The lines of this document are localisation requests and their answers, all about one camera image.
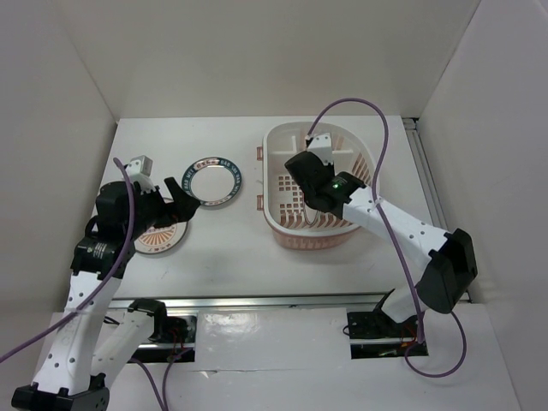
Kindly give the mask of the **white plate red characters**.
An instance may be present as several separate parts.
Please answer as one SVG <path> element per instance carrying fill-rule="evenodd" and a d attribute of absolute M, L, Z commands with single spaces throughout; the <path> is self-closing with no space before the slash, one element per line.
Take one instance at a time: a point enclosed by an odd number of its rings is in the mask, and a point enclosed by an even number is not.
<path fill-rule="evenodd" d="M 306 225 L 313 228 L 318 223 L 321 212 L 312 209 L 305 201 L 302 201 L 302 215 Z"/>

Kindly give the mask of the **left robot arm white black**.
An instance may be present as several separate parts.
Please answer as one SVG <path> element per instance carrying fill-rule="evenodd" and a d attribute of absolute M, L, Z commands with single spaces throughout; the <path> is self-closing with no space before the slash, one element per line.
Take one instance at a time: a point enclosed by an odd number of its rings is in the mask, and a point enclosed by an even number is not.
<path fill-rule="evenodd" d="M 135 241 L 151 227 L 186 223 L 200 207 L 174 178 L 164 182 L 170 201 L 146 176 L 100 188 L 97 213 L 74 250 L 63 317 L 50 328 L 55 335 L 50 351 L 32 383 L 15 389 L 12 407 L 105 410 L 111 386 L 139 345 L 168 334 L 165 305 L 138 299 L 107 340 L 97 344 L 104 317 L 135 254 Z"/>

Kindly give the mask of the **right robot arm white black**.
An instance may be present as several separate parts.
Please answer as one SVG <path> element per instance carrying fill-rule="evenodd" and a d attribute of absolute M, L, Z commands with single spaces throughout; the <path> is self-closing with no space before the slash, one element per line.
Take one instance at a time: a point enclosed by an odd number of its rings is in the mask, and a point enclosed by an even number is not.
<path fill-rule="evenodd" d="M 377 305 L 373 324 L 380 334 L 394 335 L 404 322 L 427 310 L 451 313 L 477 277 L 473 240 L 465 230 L 449 232 L 413 217 L 379 198 L 357 177 L 336 173 L 311 152 L 296 154 L 285 168 L 307 206 L 356 224 L 395 248 L 407 285 L 392 290 Z M 410 263 L 422 271 L 419 281 L 409 276 Z"/>

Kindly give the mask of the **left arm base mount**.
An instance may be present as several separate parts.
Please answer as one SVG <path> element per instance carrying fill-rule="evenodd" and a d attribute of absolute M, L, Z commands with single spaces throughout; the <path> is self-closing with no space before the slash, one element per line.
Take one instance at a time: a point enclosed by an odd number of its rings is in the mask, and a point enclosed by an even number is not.
<path fill-rule="evenodd" d="M 144 364 L 195 361 L 197 317 L 169 316 L 162 333 L 146 339 L 132 354 Z"/>

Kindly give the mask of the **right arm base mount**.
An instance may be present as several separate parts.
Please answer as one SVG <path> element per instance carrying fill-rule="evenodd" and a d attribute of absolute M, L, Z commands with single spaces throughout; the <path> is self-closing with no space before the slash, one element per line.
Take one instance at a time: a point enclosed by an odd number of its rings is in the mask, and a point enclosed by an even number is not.
<path fill-rule="evenodd" d="M 381 312 L 348 312 L 342 333 L 348 337 L 352 360 L 428 356 L 427 346 L 418 344 L 417 317 L 395 323 Z"/>

